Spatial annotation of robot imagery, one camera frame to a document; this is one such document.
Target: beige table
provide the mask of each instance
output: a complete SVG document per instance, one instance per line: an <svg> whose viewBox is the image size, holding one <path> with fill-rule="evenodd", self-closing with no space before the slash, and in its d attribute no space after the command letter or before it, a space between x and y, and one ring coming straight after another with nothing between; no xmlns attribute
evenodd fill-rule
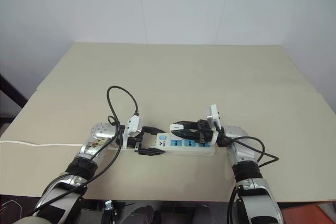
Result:
<svg viewBox="0 0 336 224"><path fill-rule="evenodd" d="M280 157L261 169L277 201L336 199L336 116L279 46L76 43L1 140L81 144L111 114L111 85L135 96L147 126L166 131L205 118L216 103L224 124L242 126ZM124 123L134 105L120 91L112 102ZM40 196L77 150L0 144L0 193ZM124 151L86 198L228 201L233 184L225 148L214 157Z"/></svg>

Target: red object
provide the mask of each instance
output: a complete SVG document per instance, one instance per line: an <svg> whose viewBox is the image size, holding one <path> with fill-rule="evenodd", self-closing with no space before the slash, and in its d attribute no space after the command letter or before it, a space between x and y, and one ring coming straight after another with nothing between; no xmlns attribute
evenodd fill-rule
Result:
<svg viewBox="0 0 336 224"><path fill-rule="evenodd" d="M317 205L282 210L286 224L334 224Z"/></svg>

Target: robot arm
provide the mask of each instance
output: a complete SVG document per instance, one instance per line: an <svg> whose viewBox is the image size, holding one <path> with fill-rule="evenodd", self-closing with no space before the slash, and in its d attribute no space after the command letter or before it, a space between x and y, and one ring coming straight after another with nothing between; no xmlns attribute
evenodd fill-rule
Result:
<svg viewBox="0 0 336 224"><path fill-rule="evenodd" d="M94 176L116 134L115 126L108 123L95 125L88 140L80 148L68 168L45 189L36 208L63 193L82 185ZM87 188L81 188L17 223L76 223Z"/></svg>
<svg viewBox="0 0 336 224"><path fill-rule="evenodd" d="M247 133L237 126L226 126L225 132L230 138L247 136ZM247 138L240 141L249 145ZM255 152L235 142L229 144L227 148L237 183L238 199L236 202L239 222L241 224L283 224L279 206L260 173Z"/></svg>
<svg viewBox="0 0 336 224"><path fill-rule="evenodd" d="M247 133L238 126L221 126L215 104L206 109L206 117L207 121L176 122L181 128L172 130L172 133L195 140L198 144L213 146L217 143L218 147L227 147L228 159L236 179L240 224L283 224L278 204L260 173L255 152L233 141L239 137L239 142L251 146L250 139L244 138L248 136Z"/></svg>

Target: power strip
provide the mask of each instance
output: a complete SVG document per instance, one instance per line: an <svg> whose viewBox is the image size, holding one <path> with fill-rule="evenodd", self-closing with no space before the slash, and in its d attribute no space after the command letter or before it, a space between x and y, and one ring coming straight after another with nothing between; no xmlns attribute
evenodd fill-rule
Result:
<svg viewBox="0 0 336 224"><path fill-rule="evenodd" d="M215 146L198 144L194 140L183 139L172 133L159 133L155 141L155 148L172 155L213 156Z"/></svg>

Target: wire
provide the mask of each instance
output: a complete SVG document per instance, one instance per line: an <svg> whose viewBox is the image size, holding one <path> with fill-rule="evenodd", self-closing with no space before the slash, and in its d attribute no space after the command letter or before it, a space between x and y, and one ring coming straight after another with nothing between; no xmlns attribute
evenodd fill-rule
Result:
<svg viewBox="0 0 336 224"><path fill-rule="evenodd" d="M49 146L82 146L82 144L65 144L65 143L56 143L56 144L34 144L34 143L30 143L30 142L24 142L24 141L9 141L9 140L5 140L5 141L0 141L0 144L23 144L23 145L28 145L31 147L49 147ZM118 148L115 147L109 147L109 150L112 151L116 151Z"/></svg>
<svg viewBox="0 0 336 224"><path fill-rule="evenodd" d="M15 204L17 204L20 207L20 219L21 219L22 218L22 206L18 202L16 202L15 200L9 200L9 201L3 203L1 206L3 207L4 205L6 205L10 202L14 202Z"/></svg>
<svg viewBox="0 0 336 224"><path fill-rule="evenodd" d="M268 162L265 162L265 163L259 165L259 167L263 167L263 166L265 166L265 165L268 165L268 164L270 164L270 163L273 163L273 162L279 160L278 157L276 157L276 156L274 156L274 155L271 155L271 154L269 154L269 153L266 153L265 151L260 151L260 150L258 150L258 149L255 149L255 148L253 148L253 147L251 147L251 146L249 146L249 145L247 145L247 144L244 144L244 143L242 143L242 142L240 142L240 141L237 141L235 138L234 138L234 142L237 143L237 144L240 144L240 145L242 145L242 146L245 146L246 148L249 148L249 149L251 149L251 150L253 150L253 151L257 152L257 153L261 153L261 154L263 154L263 155L265 155L265 156L268 156L268 157L273 158L273 160L268 161Z"/></svg>
<svg viewBox="0 0 336 224"><path fill-rule="evenodd" d="M0 209L0 215L2 215L8 207L3 207Z"/></svg>
<svg viewBox="0 0 336 224"><path fill-rule="evenodd" d="M230 196L230 200L229 200L229 204L227 206L227 213L226 213L226 223L230 223L230 220L231 220L231 223L233 222L233 219L232 219L232 206L233 206L233 202L235 200L235 197L236 197L236 187L233 188L232 190L232 193L231 193L231 196Z"/></svg>
<svg viewBox="0 0 336 224"><path fill-rule="evenodd" d="M112 139L112 138L108 139L108 140L106 141L106 143L105 143L102 147L100 147L100 149L97 150L96 153L93 154L93 156L90 158L90 162L91 162L91 161L92 161L92 160L93 160L99 153L101 153L107 146L109 146L112 142L113 142L113 139Z"/></svg>
<svg viewBox="0 0 336 224"><path fill-rule="evenodd" d="M74 175L75 172L72 172L72 173L65 173L65 174L62 174L62 175L59 175L58 177L54 178L47 186L46 188L44 189L42 195L44 195L47 190L49 189L50 186L52 186L53 183L55 183L57 180L61 179L61 178L64 178L64 177L67 177L67 176L70 176L70 175Z"/></svg>
<svg viewBox="0 0 336 224"><path fill-rule="evenodd" d="M137 115L138 115L138 104L137 104L135 98L132 96L132 94L131 94L129 91L127 91L126 89L122 88L122 87L119 87L119 86L111 86L111 87L109 87L109 88L107 89L107 94L106 94L106 96L107 96L107 102L108 102L109 107L110 107L110 110L111 110L111 112L112 112L112 114L113 114L113 116L108 116L108 121L109 121L109 123L110 123L111 125L116 126L116 127L115 127L116 134L115 134L115 136L112 138L112 141L114 141L114 140L118 137L118 135L119 135L119 137L120 137L119 147L118 147L118 150L117 150L117 152L116 152L114 158L111 160L111 162L110 162L110 163L109 163L109 164L108 164L108 165L107 165L107 166L106 166L100 173L98 173L97 175L93 176L91 179L89 179L88 181L84 182L83 184L81 184L81 185L79 185L79 186L77 186L77 187L74 187L73 189L71 189L71 190L69 190L69 191L67 191L67 192L65 192L65 193L63 193L63 194L61 194L61 195L55 197L54 199L49 200L48 202L42 204L41 206L35 208L33 211L31 211L31 212L28 214L28 216L33 215L35 212L40 211L40 210L46 208L46 207L49 206L50 204L52 204L52 203L58 201L59 199L62 199L63 197L65 197L65 196L67 196L67 195L69 195L69 194L75 192L75 191L78 190L78 189L86 188L87 185L88 185L89 183L91 183L92 181L94 181L95 179L97 179L98 177L100 177L104 172L106 172L106 171L111 167L111 165L114 163L114 161L116 161L116 159L117 159L117 157L119 156L120 151L121 151L121 146L122 146L122 133L121 133L121 129L120 129L120 122L119 122L119 120L118 120L118 117L117 117L117 115L116 115L116 113L115 113L115 110L114 110L114 108L113 108L113 106L112 106L112 103L111 103L111 100L110 100L110 90L113 89L113 88L117 88L117 89L121 89L121 90L123 90L124 92L126 92L126 93L132 98L132 100L133 100L133 102L134 102L134 104L135 104L135 112L134 112L134 114L137 114Z"/></svg>
<svg viewBox="0 0 336 224"><path fill-rule="evenodd" d="M261 144L262 151L260 153L259 158L257 159L257 161L259 162L263 158L263 156L265 155L265 145L264 145L264 143L260 139L258 139L256 137L253 137L253 136L240 136L240 137L234 138L233 141L240 144L241 142L238 141L240 139L252 139L252 140L255 140L255 141L257 141Z"/></svg>

